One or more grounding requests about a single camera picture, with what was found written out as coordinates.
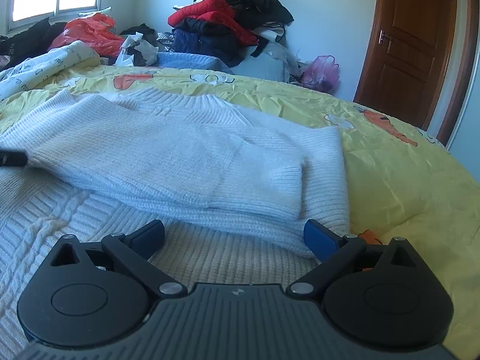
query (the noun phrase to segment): yellow comforter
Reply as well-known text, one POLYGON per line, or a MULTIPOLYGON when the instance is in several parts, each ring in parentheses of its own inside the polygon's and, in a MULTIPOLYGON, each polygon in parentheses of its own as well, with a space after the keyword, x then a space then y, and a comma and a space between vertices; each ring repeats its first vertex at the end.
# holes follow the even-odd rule
POLYGON ((54 93, 117 92, 154 86, 211 94, 318 128, 342 131, 351 229, 388 243, 408 238, 447 289, 454 319, 446 346, 471 360, 480 353, 480 186, 434 139, 358 104, 289 84, 201 70, 98 66, 85 61, 35 90, 0 103, 0 133, 54 93))

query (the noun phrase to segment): red clothing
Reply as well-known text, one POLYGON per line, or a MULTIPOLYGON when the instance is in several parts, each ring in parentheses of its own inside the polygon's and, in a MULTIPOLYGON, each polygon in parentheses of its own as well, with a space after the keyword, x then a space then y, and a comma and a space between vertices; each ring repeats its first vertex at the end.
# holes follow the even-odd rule
POLYGON ((246 30, 234 20, 235 11, 225 0, 203 0, 201 3, 188 5, 171 15, 168 23, 175 27, 187 17, 223 24, 234 32, 243 45, 251 46, 258 43, 253 32, 246 30))

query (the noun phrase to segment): pink plastic bag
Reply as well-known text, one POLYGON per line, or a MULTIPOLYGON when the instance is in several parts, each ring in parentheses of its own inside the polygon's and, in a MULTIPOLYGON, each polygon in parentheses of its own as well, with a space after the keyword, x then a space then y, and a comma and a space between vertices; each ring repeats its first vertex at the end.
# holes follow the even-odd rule
POLYGON ((303 73, 301 79, 303 87, 318 92, 330 92, 340 78, 339 67, 333 55, 318 56, 303 73))
POLYGON ((73 19, 67 23, 65 30, 54 39, 49 50, 66 46, 74 41, 82 41, 101 56, 118 56, 125 39, 110 32, 114 25, 114 19, 102 13, 73 19))

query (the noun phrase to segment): door handle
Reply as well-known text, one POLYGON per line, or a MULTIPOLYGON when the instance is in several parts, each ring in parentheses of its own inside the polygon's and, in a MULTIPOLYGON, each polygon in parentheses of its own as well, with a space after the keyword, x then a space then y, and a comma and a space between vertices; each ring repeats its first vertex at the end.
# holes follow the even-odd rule
POLYGON ((387 38, 390 41, 393 40, 393 38, 391 36, 387 35, 384 30, 381 30, 380 31, 380 37, 378 38, 378 44, 383 45, 383 43, 385 42, 385 38, 387 38))

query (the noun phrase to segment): wooden door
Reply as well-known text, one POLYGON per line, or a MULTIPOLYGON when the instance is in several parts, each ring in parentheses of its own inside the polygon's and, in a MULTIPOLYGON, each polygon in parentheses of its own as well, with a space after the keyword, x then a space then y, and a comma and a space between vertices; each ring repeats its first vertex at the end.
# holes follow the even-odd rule
POLYGON ((377 0, 354 101, 427 128, 452 49, 457 0, 377 0))

